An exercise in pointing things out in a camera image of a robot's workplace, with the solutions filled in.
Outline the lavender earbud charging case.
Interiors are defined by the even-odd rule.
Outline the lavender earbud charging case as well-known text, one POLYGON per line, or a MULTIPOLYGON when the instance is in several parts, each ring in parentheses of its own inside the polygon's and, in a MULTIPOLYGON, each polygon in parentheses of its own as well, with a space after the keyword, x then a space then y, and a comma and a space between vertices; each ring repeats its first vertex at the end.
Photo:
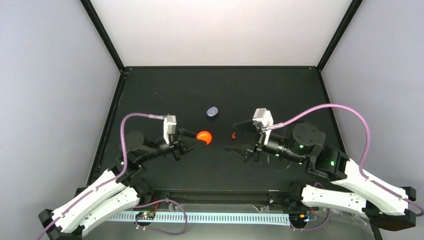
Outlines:
POLYGON ((216 106, 212 106, 206 111, 206 115, 208 118, 214 118, 218 115, 218 113, 219 109, 216 106))

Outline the clear plastic sheet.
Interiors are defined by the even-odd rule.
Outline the clear plastic sheet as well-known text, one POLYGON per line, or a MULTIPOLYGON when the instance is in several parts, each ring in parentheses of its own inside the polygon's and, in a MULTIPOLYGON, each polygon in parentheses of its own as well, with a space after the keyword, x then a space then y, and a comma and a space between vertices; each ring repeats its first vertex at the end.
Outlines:
POLYGON ((361 229, 371 227, 368 220, 357 214, 323 207, 317 209, 310 207, 306 212, 289 213, 288 222, 290 228, 296 232, 317 231, 331 222, 344 223, 361 229))

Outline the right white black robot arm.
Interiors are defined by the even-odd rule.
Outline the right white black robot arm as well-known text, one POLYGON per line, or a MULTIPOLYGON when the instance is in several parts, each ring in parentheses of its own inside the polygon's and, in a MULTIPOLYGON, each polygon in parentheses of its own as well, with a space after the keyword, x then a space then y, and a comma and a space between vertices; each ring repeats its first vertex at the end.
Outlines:
POLYGON ((308 208, 339 210, 393 232, 416 226, 417 214, 408 208, 409 202, 416 200, 414 188, 377 183, 372 175, 364 178, 355 161, 344 152, 325 146, 326 134, 313 124, 296 121, 285 126, 282 135, 262 132, 262 124, 256 121, 239 123, 238 127, 255 133, 252 144, 225 147, 242 161, 258 162, 262 154, 278 157, 304 166, 305 172, 318 181, 343 188, 336 191, 293 182, 281 203, 283 208, 297 215, 308 208))

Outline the orange round case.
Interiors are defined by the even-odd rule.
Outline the orange round case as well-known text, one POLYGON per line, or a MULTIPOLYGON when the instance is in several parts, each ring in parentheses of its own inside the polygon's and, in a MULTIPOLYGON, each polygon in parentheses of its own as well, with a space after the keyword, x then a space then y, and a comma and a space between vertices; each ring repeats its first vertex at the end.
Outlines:
POLYGON ((206 142, 206 145, 209 145, 212 140, 213 140, 213 136, 209 131, 200 131, 197 135, 196 135, 196 139, 200 140, 200 141, 204 141, 206 142))

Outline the right circuit board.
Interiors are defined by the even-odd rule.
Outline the right circuit board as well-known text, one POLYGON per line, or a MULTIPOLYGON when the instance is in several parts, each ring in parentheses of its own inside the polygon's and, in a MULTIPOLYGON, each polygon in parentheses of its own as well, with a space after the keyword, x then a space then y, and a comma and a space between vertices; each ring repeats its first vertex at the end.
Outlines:
POLYGON ((290 214, 289 215, 289 220, 291 222, 310 222, 310 221, 315 221, 317 219, 317 217, 315 215, 309 215, 309 214, 290 214))

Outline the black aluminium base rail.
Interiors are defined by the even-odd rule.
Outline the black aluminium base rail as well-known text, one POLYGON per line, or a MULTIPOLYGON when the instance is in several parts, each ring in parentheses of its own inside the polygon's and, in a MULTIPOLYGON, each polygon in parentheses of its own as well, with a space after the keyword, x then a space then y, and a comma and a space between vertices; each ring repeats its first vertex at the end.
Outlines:
POLYGON ((277 204, 288 201, 286 191, 248 191, 248 190, 182 190, 154 189, 153 199, 174 200, 180 204, 277 204))

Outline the left circuit board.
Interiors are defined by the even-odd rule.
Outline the left circuit board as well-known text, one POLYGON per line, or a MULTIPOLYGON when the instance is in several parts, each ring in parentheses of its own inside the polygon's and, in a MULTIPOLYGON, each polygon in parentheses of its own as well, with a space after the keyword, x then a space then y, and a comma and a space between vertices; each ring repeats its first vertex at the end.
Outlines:
POLYGON ((141 211, 136 216, 137 221, 152 221, 155 219, 156 213, 154 211, 141 211))

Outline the circuit board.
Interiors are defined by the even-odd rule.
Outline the circuit board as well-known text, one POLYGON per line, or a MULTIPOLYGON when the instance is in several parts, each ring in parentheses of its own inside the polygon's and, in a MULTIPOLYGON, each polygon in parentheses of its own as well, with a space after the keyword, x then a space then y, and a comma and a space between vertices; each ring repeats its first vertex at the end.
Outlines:
POLYGON ((155 219, 156 213, 154 211, 141 211, 136 216, 137 221, 152 221, 155 219))
POLYGON ((309 214, 290 214, 289 215, 289 220, 291 222, 310 222, 310 221, 315 221, 317 219, 317 217, 315 215, 309 215, 309 214))

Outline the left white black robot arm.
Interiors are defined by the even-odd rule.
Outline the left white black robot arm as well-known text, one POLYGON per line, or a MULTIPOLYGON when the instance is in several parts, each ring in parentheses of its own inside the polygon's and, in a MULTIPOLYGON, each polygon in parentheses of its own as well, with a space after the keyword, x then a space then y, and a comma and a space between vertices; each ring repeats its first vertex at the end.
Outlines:
POLYGON ((179 161, 182 155, 210 144, 212 139, 208 131, 193 133, 183 128, 169 136, 169 143, 163 138, 149 140, 139 131, 126 134, 127 161, 120 155, 114 167, 106 169, 68 203, 40 212, 43 233, 51 240, 80 240, 121 211, 150 203, 153 190, 141 177, 146 171, 143 164, 167 155, 179 161))

